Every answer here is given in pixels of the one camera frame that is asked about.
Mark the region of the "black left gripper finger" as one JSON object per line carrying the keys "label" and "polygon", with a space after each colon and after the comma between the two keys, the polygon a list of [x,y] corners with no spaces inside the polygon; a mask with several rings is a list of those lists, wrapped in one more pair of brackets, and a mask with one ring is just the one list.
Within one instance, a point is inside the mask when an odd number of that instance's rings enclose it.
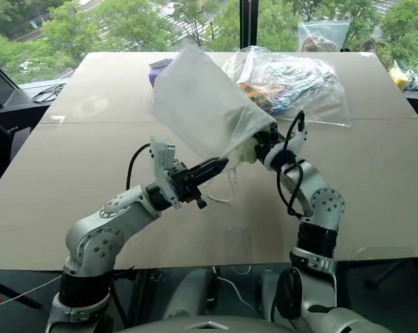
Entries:
{"label": "black left gripper finger", "polygon": [[198,187],[218,176],[223,170],[224,166],[201,166],[198,169],[194,169],[194,185]]}
{"label": "black left gripper finger", "polygon": [[192,167],[190,169],[190,173],[194,176],[194,169],[198,169],[199,167],[226,167],[228,164],[228,158],[226,157],[212,157],[210,159],[205,160],[204,162]]}

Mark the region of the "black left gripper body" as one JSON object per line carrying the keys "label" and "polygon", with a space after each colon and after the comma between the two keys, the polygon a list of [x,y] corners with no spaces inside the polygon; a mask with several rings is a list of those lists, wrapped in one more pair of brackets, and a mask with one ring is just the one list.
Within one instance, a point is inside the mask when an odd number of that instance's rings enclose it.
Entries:
{"label": "black left gripper body", "polygon": [[202,164],[188,169],[183,162],[179,162],[169,171],[172,187],[180,203],[195,201],[199,209],[207,206],[207,202],[202,199],[202,193],[199,190],[199,185],[205,182],[203,179],[205,172],[205,167]]}

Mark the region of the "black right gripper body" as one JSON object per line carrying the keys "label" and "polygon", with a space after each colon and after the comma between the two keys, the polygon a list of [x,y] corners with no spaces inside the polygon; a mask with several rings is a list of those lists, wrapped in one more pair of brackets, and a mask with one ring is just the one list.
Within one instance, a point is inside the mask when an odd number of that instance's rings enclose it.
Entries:
{"label": "black right gripper body", "polygon": [[264,130],[254,134],[253,138],[257,141],[254,150],[258,159],[265,159],[270,150],[283,141],[283,136],[279,133],[277,124],[270,124]]}

